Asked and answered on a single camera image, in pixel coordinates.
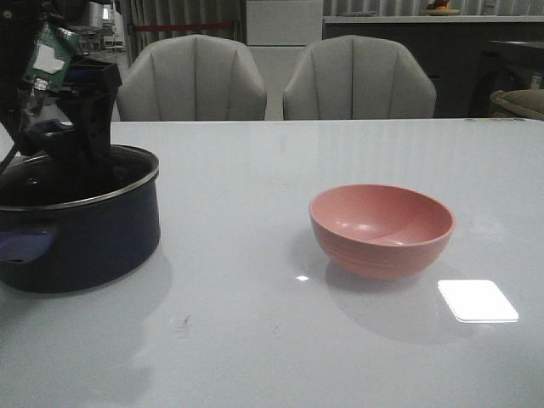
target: pot rim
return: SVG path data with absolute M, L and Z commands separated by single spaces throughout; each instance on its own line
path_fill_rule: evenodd
M 119 190 L 110 191 L 109 193 L 96 195 L 94 197 L 84 198 L 82 200 L 60 202 L 58 204 L 48 204 L 45 206 L 0 206 L 0 211 L 5 211 L 5 212 L 51 211 L 51 210 L 60 210 L 60 209 L 66 209 L 66 208 L 86 206 L 89 204 L 106 201 L 117 196 L 122 196 L 123 194 L 126 194 L 129 191 L 135 190 L 138 187 L 156 178 L 159 172 L 159 159 L 153 153 L 139 147 L 127 146 L 124 144 L 113 144 L 111 148 L 115 149 L 116 151 L 119 151 L 119 150 L 137 151 L 143 154 L 144 156 L 150 159 L 151 170 L 143 178 L 139 179 L 138 181 L 135 181 L 134 183 L 126 185 L 125 187 L 122 187 Z M 22 161 L 21 163 L 16 164 L 15 166 L 19 166 L 23 163 L 28 163 L 28 162 L 38 162 L 47 157 L 48 157 L 47 155 L 32 157 Z

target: pot handle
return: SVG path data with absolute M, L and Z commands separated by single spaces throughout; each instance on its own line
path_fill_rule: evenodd
M 48 228 L 0 231 L 0 262 L 26 264 L 40 258 L 54 241 Z

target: glossy tabletop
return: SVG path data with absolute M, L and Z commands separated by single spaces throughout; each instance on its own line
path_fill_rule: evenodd
M 113 123 L 112 139 L 160 158 L 161 243 L 91 290 L 0 286 L 2 408 L 542 406 L 543 122 Z M 446 204 L 439 260 L 391 281 L 331 263 L 308 204 L 352 183 Z M 460 322 L 442 280 L 495 282 L 518 320 Z

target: bowl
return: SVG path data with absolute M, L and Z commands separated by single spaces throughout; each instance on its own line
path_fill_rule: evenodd
M 315 239 L 333 262 L 358 275 L 394 279 L 434 262 L 454 229 L 453 213 L 401 187 L 351 184 L 309 204 Z

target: chair backrest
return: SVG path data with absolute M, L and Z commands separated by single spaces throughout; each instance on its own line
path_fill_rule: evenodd
M 428 118 L 435 102 L 433 83 L 405 46 L 343 36 L 303 50 L 283 111 L 286 120 Z
M 117 107 L 122 121 L 263 120 L 266 91 L 246 45 L 192 35 L 144 48 Z

